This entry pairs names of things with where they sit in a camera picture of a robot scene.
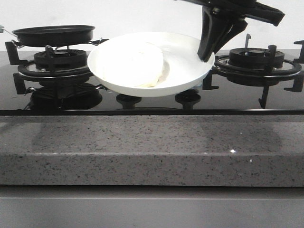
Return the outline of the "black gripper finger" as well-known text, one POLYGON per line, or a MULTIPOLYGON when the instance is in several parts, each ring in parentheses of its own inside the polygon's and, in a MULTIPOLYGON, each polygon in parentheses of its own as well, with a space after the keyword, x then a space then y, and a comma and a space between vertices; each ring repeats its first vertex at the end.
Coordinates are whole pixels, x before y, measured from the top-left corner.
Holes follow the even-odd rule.
POLYGON ((232 38, 237 36, 239 33, 243 32, 247 27, 247 22, 245 20, 236 21, 231 26, 229 26, 224 34, 219 39, 219 42, 216 44, 213 53, 216 54, 225 44, 227 44, 232 38))
POLYGON ((202 34, 198 49, 200 60, 208 62, 212 53, 223 46, 223 40, 229 31, 227 12, 219 7, 202 8, 202 34))

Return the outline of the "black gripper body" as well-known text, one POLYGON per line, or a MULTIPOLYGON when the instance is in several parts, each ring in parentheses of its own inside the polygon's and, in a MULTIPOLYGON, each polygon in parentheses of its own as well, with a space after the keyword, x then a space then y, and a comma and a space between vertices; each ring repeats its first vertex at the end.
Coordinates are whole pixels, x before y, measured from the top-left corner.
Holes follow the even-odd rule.
POLYGON ((278 26, 285 14, 256 0, 189 0, 202 6, 204 10, 226 18, 251 18, 278 26))

